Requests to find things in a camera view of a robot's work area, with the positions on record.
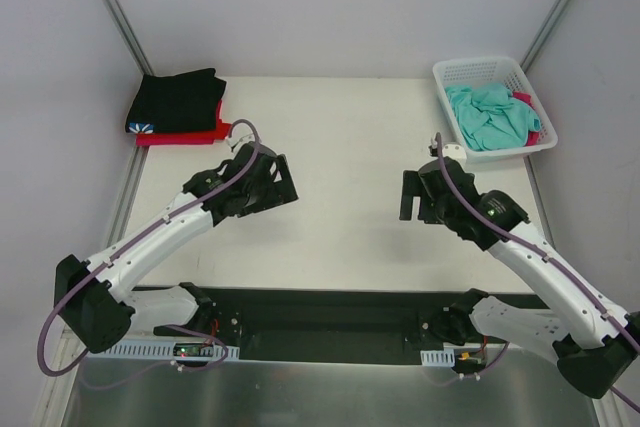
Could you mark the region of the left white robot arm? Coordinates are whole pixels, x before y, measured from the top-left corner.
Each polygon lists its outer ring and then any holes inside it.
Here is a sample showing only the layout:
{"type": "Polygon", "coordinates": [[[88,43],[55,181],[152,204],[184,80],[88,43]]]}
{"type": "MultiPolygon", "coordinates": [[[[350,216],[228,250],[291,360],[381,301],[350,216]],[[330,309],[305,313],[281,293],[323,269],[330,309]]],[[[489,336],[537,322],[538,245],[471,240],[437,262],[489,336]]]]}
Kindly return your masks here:
{"type": "Polygon", "coordinates": [[[81,261],[70,255],[56,268],[54,303],[88,351],[107,351],[130,332],[182,328],[211,333],[214,306],[190,282],[137,291],[139,282],[174,251],[231,217],[245,217],[298,198],[283,154],[243,145],[232,159],[195,173],[167,207],[115,245],[81,261]]]}

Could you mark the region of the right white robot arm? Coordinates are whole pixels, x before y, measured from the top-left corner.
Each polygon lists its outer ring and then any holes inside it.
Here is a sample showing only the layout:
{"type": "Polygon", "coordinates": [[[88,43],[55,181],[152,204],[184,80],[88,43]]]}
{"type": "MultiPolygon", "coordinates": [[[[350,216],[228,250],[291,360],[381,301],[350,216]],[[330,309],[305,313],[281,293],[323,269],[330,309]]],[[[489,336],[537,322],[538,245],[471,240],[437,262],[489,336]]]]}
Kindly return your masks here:
{"type": "Polygon", "coordinates": [[[449,157],[402,176],[399,218],[442,225],[514,272],[551,311],[545,317],[478,289],[431,317],[432,334],[462,346],[497,337],[554,364],[578,392],[600,399],[639,356],[639,315],[589,284],[550,246],[508,194],[479,193],[449,157]]]}

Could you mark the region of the red t-shirt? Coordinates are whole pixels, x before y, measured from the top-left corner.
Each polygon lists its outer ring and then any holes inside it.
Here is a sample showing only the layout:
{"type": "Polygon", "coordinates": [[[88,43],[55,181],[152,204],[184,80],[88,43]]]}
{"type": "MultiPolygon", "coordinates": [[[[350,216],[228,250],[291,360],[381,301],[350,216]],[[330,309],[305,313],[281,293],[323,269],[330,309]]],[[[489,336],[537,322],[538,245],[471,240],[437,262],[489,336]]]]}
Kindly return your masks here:
{"type": "Polygon", "coordinates": [[[224,141],[231,129],[231,124],[221,120],[221,108],[223,101],[220,100],[216,107],[216,128],[214,130],[205,130],[198,132],[186,133],[170,133],[170,134],[137,134],[137,137],[153,136],[153,137],[210,137],[216,141],[224,141]]]}

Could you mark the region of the black daisy print t-shirt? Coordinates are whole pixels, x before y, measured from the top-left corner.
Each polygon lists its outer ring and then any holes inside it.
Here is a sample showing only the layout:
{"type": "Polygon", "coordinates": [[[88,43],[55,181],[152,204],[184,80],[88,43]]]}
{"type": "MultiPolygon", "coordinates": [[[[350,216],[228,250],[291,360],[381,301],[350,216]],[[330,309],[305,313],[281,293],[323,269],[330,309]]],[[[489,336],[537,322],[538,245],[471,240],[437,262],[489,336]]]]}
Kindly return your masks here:
{"type": "Polygon", "coordinates": [[[184,134],[213,131],[227,82],[214,68],[173,76],[145,74],[124,128],[132,134],[184,134]]]}

